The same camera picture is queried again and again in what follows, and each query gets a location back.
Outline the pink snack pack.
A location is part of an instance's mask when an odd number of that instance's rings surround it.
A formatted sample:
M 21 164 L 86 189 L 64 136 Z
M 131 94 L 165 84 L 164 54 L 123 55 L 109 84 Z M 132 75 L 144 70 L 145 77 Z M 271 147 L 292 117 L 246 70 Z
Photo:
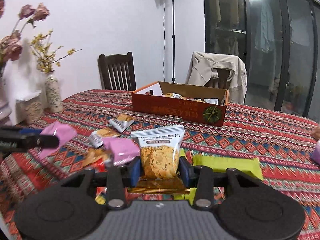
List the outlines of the pink snack pack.
M 139 147 L 131 139 L 106 137 L 103 138 L 103 143 L 105 148 L 112 153 L 114 166 L 127 164 L 140 156 Z
M 39 152 L 39 159 L 42 160 L 47 156 L 55 153 L 70 140 L 74 139 L 77 135 L 77 132 L 71 126 L 55 121 L 54 123 L 44 128 L 40 135 L 52 135 L 56 136 L 59 139 L 59 143 L 53 148 L 47 148 L 43 146 L 41 147 L 41 150 Z

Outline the orange colourful chip bag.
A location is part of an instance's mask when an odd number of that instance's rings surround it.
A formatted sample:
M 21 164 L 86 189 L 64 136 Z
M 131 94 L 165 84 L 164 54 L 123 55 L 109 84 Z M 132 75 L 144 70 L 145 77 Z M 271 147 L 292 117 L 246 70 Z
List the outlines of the orange colourful chip bag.
M 83 168 L 94 169 L 97 173 L 106 172 L 106 166 L 108 164 L 112 164 L 112 158 L 107 150 L 90 148 L 84 158 Z M 106 186 L 97 187 L 95 201 L 101 205 L 106 203 Z

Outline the small crisp packet dark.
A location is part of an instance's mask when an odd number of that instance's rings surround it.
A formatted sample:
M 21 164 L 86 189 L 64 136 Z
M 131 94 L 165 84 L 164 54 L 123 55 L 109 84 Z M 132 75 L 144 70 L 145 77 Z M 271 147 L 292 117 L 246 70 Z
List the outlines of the small crisp packet dark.
M 127 114 L 121 113 L 115 119 L 108 121 L 119 133 L 123 133 L 128 127 L 130 127 L 135 119 Z

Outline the white crisp snack packet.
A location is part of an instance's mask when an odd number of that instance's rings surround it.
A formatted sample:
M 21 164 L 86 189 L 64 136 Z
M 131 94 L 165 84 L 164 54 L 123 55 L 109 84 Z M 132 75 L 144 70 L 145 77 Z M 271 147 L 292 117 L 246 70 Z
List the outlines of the white crisp snack packet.
M 214 104 L 214 105 L 219 104 L 219 100 L 216 98 L 213 98 L 213 99 L 190 98 L 190 97 L 185 97 L 185 96 L 182 96 L 181 94 L 176 94 L 176 93 L 166 93 L 166 94 L 162 94 L 162 96 L 167 97 L 167 98 L 174 98 L 174 99 L 190 100 L 190 101 L 196 101 L 196 102 L 205 102 L 205 103 L 210 103 L 210 104 Z

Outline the purple textured vase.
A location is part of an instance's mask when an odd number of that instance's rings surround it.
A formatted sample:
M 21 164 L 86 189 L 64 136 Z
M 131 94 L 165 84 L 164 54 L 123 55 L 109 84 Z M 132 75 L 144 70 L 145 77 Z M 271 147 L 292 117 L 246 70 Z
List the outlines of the purple textured vase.
M 9 102 L 7 100 L 7 96 L 4 90 L 3 81 L 1 79 L 1 88 L 0 88 L 0 123 L 3 125 L 11 125 L 10 114 L 12 110 L 9 106 Z

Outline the floral ceramic slim vase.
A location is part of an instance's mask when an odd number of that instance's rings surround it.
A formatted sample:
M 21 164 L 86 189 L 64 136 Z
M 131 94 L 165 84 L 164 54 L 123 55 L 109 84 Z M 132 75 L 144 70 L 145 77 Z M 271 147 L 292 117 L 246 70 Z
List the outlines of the floral ceramic slim vase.
M 54 71 L 46 74 L 44 82 L 46 99 L 52 113 L 59 113 L 63 110 L 63 103 L 60 95 L 60 85 Z

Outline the orange cardboard box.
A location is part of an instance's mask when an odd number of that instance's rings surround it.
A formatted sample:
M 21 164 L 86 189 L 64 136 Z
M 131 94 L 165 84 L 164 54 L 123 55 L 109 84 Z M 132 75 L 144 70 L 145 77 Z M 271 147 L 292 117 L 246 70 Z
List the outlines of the orange cardboard box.
M 190 98 L 219 100 L 218 105 L 190 100 L 167 98 L 166 93 L 181 94 Z M 131 93 L 135 112 L 169 115 L 185 121 L 199 122 L 212 126 L 223 126 L 229 101 L 226 89 L 201 87 L 157 81 Z

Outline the yellow flower branches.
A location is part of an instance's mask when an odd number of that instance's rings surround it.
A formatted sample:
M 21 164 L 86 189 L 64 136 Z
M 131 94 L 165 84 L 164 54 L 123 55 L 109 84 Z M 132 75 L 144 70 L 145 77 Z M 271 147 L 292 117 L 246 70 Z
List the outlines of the yellow flower branches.
M 31 53 L 36 59 L 37 69 L 43 73 L 52 72 L 55 65 L 58 67 L 61 66 L 60 61 L 81 51 L 81 49 L 72 48 L 67 51 L 66 55 L 57 57 L 57 52 L 61 50 L 63 46 L 58 46 L 51 50 L 53 44 L 51 42 L 52 33 L 53 29 L 49 30 L 46 34 L 39 33 L 35 35 L 29 43 Z

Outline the pink dried flowers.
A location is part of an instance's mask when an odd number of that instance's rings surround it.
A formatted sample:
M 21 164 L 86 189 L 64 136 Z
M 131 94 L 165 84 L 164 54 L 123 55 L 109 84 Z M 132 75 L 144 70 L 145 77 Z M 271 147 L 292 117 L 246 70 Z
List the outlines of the pink dried flowers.
M 36 8 L 30 4 L 21 7 L 12 32 L 1 39 L 1 70 L 4 70 L 8 61 L 17 61 L 20 58 L 23 50 L 22 32 L 25 26 L 31 24 L 35 28 L 35 22 L 43 21 L 49 15 L 50 12 L 43 3 L 39 3 Z

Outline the patterned red tablecloth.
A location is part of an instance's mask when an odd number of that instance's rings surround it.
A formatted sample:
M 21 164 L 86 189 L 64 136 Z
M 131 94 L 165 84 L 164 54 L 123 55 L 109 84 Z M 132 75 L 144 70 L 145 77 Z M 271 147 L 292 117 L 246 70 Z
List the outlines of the patterned red tablecloth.
M 64 101 L 61 113 L 46 113 L 34 124 L 44 128 L 58 121 L 72 126 L 77 136 L 46 159 L 36 151 L 14 153 L 1 164 L 1 214 L 14 239 L 20 235 L 13 221 L 15 206 L 24 198 L 78 172 L 90 147 L 88 136 L 107 126 L 119 113 L 134 117 L 124 132 L 173 125 L 171 118 L 134 112 L 131 94 L 124 91 L 88 90 Z M 319 166 L 311 161 L 316 123 L 310 119 L 231 103 L 222 127 L 184 122 L 182 148 L 194 155 L 258 158 L 264 182 L 299 201 L 305 209 L 300 239 L 319 239 Z

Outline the dark wooden chair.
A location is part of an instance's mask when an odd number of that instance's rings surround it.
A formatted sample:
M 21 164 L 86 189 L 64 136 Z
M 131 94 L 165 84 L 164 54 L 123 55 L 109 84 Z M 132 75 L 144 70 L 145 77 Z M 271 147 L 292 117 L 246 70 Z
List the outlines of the dark wooden chair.
M 100 54 L 98 68 L 102 89 L 107 90 L 136 90 L 133 54 Z

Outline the purple tissue pack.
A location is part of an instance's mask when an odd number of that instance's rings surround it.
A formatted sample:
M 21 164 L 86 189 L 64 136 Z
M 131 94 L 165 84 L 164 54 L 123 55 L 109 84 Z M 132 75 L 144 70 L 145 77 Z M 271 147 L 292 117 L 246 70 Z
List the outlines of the purple tissue pack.
M 312 161 L 320 165 L 320 140 L 317 141 L 315 149 L 310 157 Z

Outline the dark glass sliding door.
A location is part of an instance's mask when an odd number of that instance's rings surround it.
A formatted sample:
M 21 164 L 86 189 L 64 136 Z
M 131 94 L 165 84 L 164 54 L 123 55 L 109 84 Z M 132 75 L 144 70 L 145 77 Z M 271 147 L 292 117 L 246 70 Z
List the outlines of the dark glass sliding door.
M 236 55 L 246 105 L 319 120 L 319 1 L 204 0 L 205 51 Z

